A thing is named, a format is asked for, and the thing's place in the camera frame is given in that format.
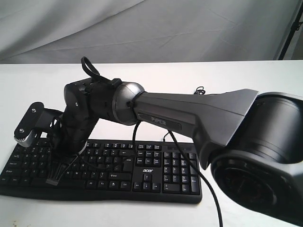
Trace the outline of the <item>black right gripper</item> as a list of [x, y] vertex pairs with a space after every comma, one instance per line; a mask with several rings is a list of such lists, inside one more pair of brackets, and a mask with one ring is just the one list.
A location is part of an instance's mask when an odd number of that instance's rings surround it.
[[51, 156], [47, 184], [59, 184], [72, 164], [78, 159], [76, 153], [86, 148], [87, 140], [98, 118], [92, 112], [89, 101], [94, 79], [83, 79], [64, 87], [66, 108], [60, 116], [61, 128], [58, 138], [53, 139], [55, 156]]

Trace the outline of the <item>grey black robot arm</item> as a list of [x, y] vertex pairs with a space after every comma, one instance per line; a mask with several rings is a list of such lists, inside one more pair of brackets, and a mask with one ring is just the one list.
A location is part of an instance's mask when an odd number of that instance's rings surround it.
[[302, 97], [251, 89], [160, 94], [120, 79], [84, 79], [65, 86], [64, 100], [64, 112], [48, 122], [55, 152], [48, 183], [58, 184], [99, 119], [147, 122], [191, 138], [200, 166], [237, 204], [303, 224]]

